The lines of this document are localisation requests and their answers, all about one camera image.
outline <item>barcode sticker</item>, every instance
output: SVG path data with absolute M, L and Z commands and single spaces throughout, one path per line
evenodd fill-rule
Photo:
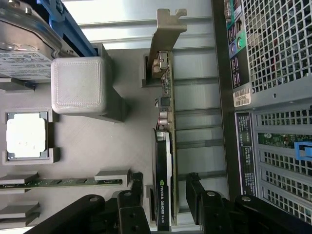
M 245 88 L 233 93 L 234 107 L 249 105 L 252 101 L 250 89 Z

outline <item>blue drive bracket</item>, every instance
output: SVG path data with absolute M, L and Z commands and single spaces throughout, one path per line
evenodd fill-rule
M 37 4 L 41 4 L 48 11 L 50 27 L 60 37 L 64 38 L 65 35 L 79 50 L 80 56 L 92 57 L 98 55 L 60 0 L 37 0 Z
M 301 156 L 300 154 L 300 149 L 299 146 L 303 145 L 305 146 L 305 153 L 306 156 Z M 295 142 L 294 143 L 294 149 L 296 152 L 296 159 L 297 160 L 307 160 L 307 161 L 312 161 L 312 142 L 307 142 L 307 141 L 303 141 L 303 142 Z

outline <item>gray plastic block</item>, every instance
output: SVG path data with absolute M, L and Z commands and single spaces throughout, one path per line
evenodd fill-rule
M 7 207 L 0 210 L 0 219 L 27 218 L 38 207 L 39 203 L 37 201 L 10 203 Z
M 40 213 L 32 213 L 26 218 L 0 219 L 0 229 L 24 228 L 30 224 Z
M 121 179 L 122 184 L 126 187 L 128 186 L 130 182 L 130 169 L 128 170 L 101 170 L 99 173 L 97 173 L 94 176 L 95 180 L 115 180 L 115 179 Z
M 62 115 L 123 121 L 125 104 L 111 80 L 107 59 L 57 58 L 51 65 L 52 108 Z
M 39 175 L 36 171 L 8 173 L 6 176 L 0 178 L 0 185 L 26 184 L 38 177 Z
M 43 118 L 46 121 L 45 130 L 46 130 L 46 150 L 40 154 L 40 157 L 22 157 L 15 158 L 15 155 L 7 152 L 6 150 L 2 151 L 2 164 L 3 165 L 37 165 L 37 164 L 52 164 L 60 159 L 59 148 L 49 148 L 48 142 L 50 137 L 54 137 L 53 134 L 53 125 L 48 124 L 57 121 L 57 114 L 53 112 L 52 108 L 21 108 L 21 109 L 9 109 L 3 110 L 1 112 L 1 120 L 3 124 L 7 124 L 9 119 L 15 118 L 16 114 L 31 114 L 39 113 L 40 118 Z
M 0 195 L 12 195 L 12 194 L 24 194 L 28 192 L 30 189 L 4 189 L 0 190 Z
M 33 85 L 27 84 L 21 80 L 15 78 L 1 78 L 0 79 L 0 89 L 8 93 L 18 93 L 18 92 L 33 92 L 35 87 Z

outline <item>circuit board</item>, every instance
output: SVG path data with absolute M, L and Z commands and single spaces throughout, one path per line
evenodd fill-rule
M 295 142 L 312 141 L 312 135 L 258 133 L 258 143 L 294 149 Z
M 172 121 L 168 125 L 164 126 L 164 129 L 170 133 L 171 146 L 172 146 L 172 172 L 173 182 L 171 183 L 171 194 L 172 194 L 172 218 L 176 224 L 176 215 L 178 213 L 178 180 L 177 180 L 177 158 L 176 158 L 176 122 L 175 122 L 175 91 L 174 91 L 174 79 L 173 79 L 173 54 L 168 53 L 168 69 L 166 73 L 161 77 L 162 96 L 169 98 L 170 105 L 168 112 L 171 113 Z
M 122 184 L 122 179 L 114 179 L 114 180 L 94 180 L 94 178 L 35 179 L 26 184 L 0 185 L 0 190 L 55 188 L 55 187 L 59 188 L 73 186 L 108 186 L 120 184 Z

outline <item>label sticker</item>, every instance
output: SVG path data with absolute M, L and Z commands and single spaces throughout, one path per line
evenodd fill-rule
M 249 112 L 235 115 L 241 191 L 243 195 L 257 196 L 251 116 Z
M 234 19 L 236 19 L 241 12 L 242 12 L 242 7 L 241 6 L 236 8 L 236 10 L 234 11 Z
M 245 88 L 233 93 L 234 107 L 249 105 L 252 102 L 250 89 Z
M 0 53 L 0 73 L 20 80 L 50 79 L 51 60 L 39 52 Z

